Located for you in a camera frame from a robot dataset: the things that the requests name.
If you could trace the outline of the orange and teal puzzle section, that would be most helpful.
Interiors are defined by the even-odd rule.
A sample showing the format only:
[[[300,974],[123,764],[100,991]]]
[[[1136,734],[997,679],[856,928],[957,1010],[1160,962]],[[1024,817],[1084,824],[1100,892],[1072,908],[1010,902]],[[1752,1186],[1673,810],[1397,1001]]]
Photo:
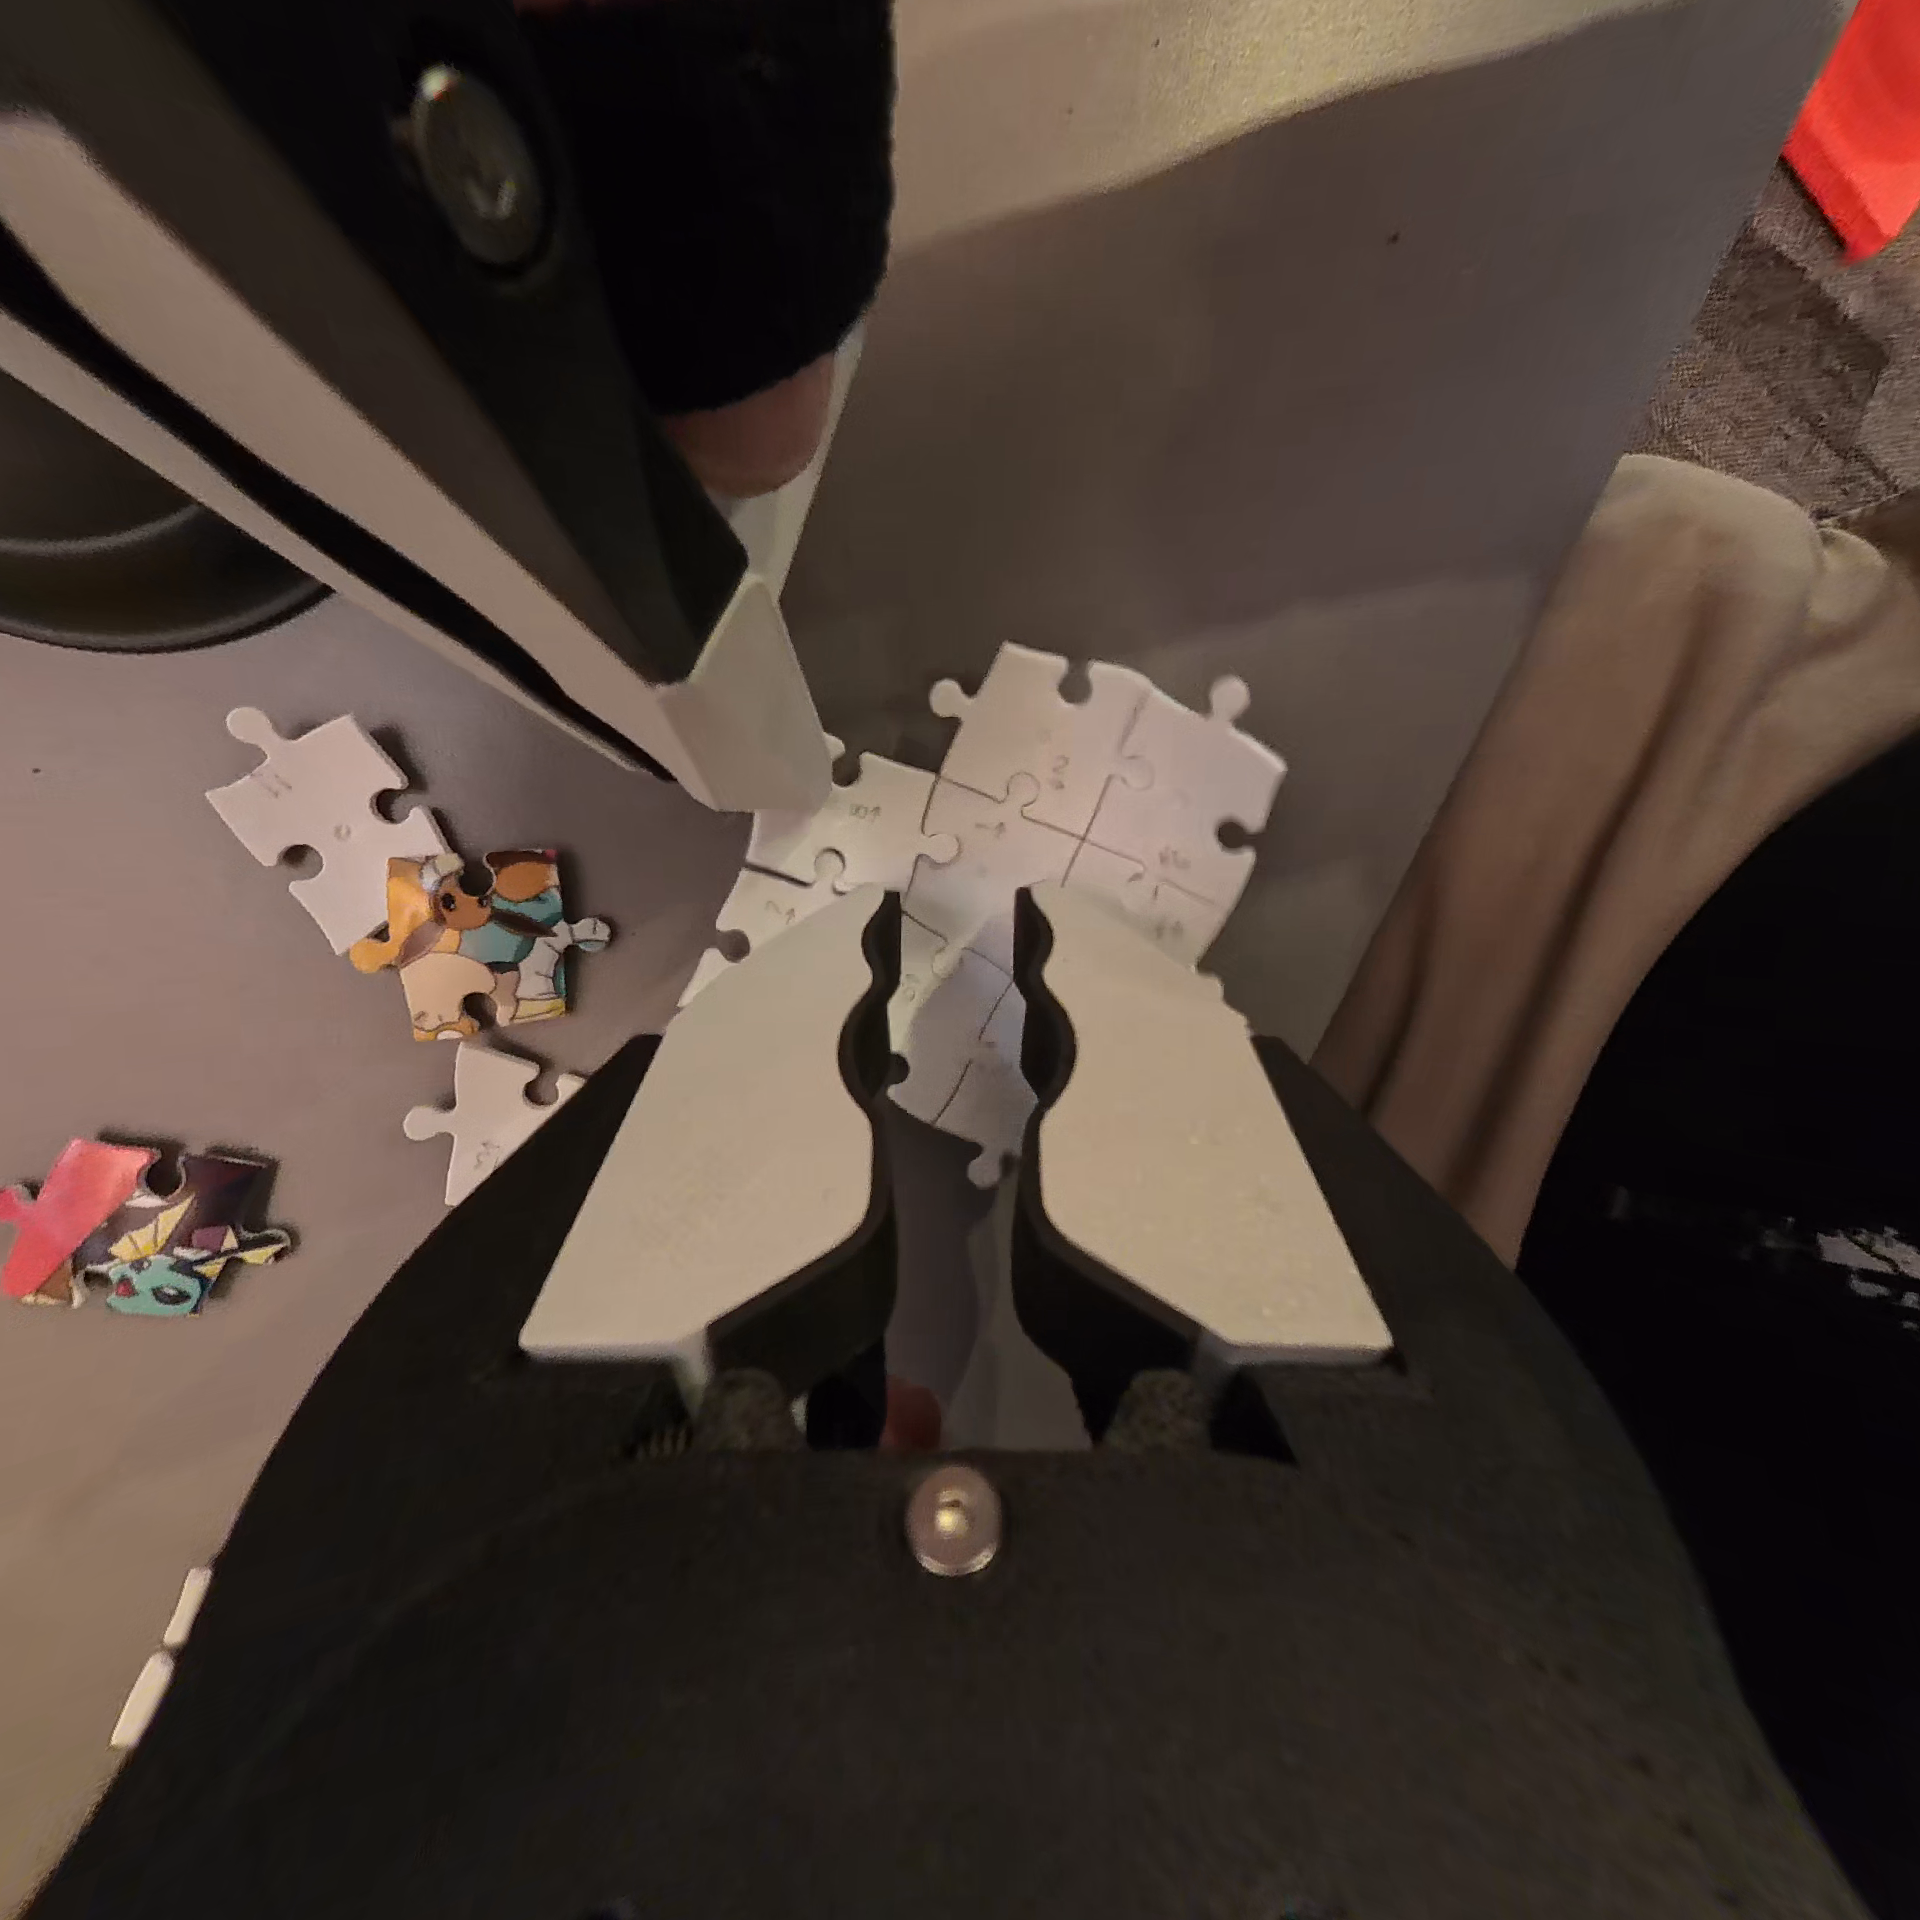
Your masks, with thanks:
[[[478,883],[459,853],[434,852],[388,859],[386,920],[348,962],[396,975],[420,1043],[466,1042],[485,1026],[564,1017],[567,960],[609,943],[609,922],[567,914],[555,850],[493,850]]]

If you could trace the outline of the red object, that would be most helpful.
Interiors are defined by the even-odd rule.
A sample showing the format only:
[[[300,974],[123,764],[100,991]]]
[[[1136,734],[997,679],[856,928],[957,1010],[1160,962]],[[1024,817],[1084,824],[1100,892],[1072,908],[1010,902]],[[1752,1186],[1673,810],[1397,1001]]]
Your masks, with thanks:
[[[1857,1],[1784,144],[1796,185],[1857,263],[1918,207],[1918,4]]]

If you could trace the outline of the white puzzle pieces at edge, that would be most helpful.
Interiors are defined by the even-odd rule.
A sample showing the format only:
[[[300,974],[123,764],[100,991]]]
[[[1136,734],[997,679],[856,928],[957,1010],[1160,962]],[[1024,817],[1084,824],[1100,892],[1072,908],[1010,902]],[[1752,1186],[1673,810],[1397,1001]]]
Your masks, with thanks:
[[[138,1747],[142,1735],[151,1725],[154,1716],[170,1691],[176,1668],[176,1652],[170,1646],[162,1643],[148,1656],[110,1728],[110,1752],[121,1756]]]

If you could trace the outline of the white assembled puzzle ball section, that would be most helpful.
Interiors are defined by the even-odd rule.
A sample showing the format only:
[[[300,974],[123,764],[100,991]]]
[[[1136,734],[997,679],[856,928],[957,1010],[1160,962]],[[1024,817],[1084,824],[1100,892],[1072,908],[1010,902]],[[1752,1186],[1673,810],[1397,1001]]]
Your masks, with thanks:
[[[1092,662],[1067,698],[1067,660],[1003,643],[977,685],[931,685],[951,724],[940,766],[864,751],[811,813],[753,817],[743,861],[680,1005],[737,960],[838,895],[874,883],[901,905],[890,1043],[891,1100],[971,1143],[970,1180],[994,1186],[1034,1105],[1019,1068],[1013,981],[1019,889],[1089,895],[1195,967],[1231,917],[1253,848],[1221,832],[1265,825],[1283,758],[1238,727],[1238,678],[1195,710],[1133,667]]]

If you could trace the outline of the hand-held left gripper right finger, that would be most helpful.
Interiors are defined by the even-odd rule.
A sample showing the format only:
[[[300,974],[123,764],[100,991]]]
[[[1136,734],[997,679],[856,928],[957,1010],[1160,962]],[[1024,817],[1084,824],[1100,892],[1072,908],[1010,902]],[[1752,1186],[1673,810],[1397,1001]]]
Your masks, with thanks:
[[[1109,1427],[1144,1376],[1202,1420],[1268,1367],[1370,1370],[1393,1336],[1221,983],[1096,895],[1013,905],[1026,1117],[1019,1327]]]

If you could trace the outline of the black round bowl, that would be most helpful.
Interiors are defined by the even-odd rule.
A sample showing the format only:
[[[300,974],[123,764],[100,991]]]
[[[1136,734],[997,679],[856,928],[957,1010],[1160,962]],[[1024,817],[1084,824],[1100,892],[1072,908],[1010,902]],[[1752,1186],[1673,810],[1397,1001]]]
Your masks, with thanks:
[[[11,376],[2,378],[2,630],[90,653],[235,642],[327,590]]]

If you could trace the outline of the pink and dark puzzle section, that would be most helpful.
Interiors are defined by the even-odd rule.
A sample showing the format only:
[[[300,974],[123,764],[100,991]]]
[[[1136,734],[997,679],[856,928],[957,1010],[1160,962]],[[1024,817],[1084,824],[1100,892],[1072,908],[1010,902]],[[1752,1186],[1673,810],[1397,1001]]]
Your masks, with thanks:
[[[248,1153],[72,1138],[38,1182],[3,1186],[3,1299],[195,1317],[234,1274],[294,1252],[296,1235],[262,1217],[273,1180]]]

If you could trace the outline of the black printed clothing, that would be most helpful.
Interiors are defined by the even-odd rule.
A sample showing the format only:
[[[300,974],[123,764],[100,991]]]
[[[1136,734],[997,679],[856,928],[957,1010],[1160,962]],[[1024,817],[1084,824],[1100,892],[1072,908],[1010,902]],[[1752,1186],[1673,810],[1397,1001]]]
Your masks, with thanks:
[[[1518,1254],[1875,1915],[1918,1911],[1915,1230],[1907,738],[1774,830],[1673,936]]]

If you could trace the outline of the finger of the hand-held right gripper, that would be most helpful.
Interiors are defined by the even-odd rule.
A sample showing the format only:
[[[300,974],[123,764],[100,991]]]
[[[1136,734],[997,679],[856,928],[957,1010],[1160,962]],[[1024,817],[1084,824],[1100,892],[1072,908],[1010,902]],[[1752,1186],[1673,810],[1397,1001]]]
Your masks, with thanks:
[[[655,716],[714,810],[822,798],[773,587],[644,420],[598,312],[516,345],[428,321],[232,118],[116,147],[2,116],[3,307],[72,314],[239,447],[422,567],[595,718]]]
[[[613,760],[708,800],[708,776],[657,716],[593,716],[497,624],[235,444],[74,314],[44,317],[5,304],[3,370],[339,596]]]

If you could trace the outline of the person's right hand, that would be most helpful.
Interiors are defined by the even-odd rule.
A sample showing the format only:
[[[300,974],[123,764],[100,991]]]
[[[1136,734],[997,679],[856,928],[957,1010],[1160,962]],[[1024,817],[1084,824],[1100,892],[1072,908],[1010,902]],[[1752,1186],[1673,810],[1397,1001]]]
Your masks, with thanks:
[[[800,477],[832,418],[836,355],[737,400],[661,413],[657,424],[687,470],[716,497],[751,500]]]

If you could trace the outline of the beige cloth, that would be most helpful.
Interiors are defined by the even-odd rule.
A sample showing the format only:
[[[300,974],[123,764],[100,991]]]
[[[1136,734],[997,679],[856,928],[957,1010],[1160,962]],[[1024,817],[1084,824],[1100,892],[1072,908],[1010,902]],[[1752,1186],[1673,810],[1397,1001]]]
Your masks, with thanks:
[[[1918,496],[1608,475],[1311,1068],[1508,1265],[1631,995],[1764,840],[1915,736]]]

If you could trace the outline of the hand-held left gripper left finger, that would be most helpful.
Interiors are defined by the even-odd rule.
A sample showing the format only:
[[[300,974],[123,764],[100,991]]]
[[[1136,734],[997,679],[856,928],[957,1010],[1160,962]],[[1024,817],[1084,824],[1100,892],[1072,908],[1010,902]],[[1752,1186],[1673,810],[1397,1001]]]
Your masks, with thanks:
[[[862,883],[730,963],[663,1029],[517,1343],[786,1400],[874,1353],[895,1299],[878,1111],[899,895]]]

